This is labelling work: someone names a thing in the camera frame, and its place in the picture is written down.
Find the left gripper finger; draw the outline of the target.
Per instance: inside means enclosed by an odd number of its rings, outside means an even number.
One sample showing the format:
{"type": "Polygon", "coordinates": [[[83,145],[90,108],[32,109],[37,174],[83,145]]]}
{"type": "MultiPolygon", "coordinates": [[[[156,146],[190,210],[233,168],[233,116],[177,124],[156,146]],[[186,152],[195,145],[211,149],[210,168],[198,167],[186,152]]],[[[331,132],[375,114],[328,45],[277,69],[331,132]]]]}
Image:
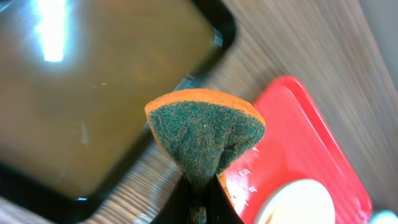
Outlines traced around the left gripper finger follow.
{"type": "MultiPolygon", "coordinates": [[[[195,206],[193,200],[194,196],[191,193],[190,183],[185,176],[181,176],[168,200],[151,223],[189,223],[194,214],[195,206]]],[[[214,176],[207,183],[205,193],[200,202],[205,207],[207,223],[243,224],[242,219],[235,212],[217,176],[214,176]]]]}

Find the white plate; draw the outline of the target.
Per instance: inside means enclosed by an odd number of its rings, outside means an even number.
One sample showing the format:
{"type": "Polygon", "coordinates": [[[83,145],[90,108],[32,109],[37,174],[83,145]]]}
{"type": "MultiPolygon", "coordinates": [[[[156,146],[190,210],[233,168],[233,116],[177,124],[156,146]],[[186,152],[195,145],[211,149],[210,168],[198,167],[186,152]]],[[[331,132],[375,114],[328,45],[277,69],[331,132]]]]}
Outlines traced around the white plate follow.
{"type": "Polygon", "coordinates": [[[393,211],[383,210],[375,213],[369,224],[398,224],[398,217],[393,211]]]}
{"type": "Polygon", "coordinates": [[[254,223],[270,224],[335,224],[332,197],[326,187],[313,179],[291,182],[267,199],[254,223]]]}

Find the orange green sponge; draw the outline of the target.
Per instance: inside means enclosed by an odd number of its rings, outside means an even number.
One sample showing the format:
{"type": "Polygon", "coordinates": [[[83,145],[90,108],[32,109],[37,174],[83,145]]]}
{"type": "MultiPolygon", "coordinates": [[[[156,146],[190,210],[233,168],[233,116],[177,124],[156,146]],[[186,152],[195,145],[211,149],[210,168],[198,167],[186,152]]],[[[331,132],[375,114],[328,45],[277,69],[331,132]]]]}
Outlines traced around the orange green sponge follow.
{"type": "Polygon", "coordinates": [[[216,90],[187,89],[144,108],[158,145],[187,179],[189,223],[206,223],[205,189],[264,136],[264,118],[249,102],[216,90]]]}

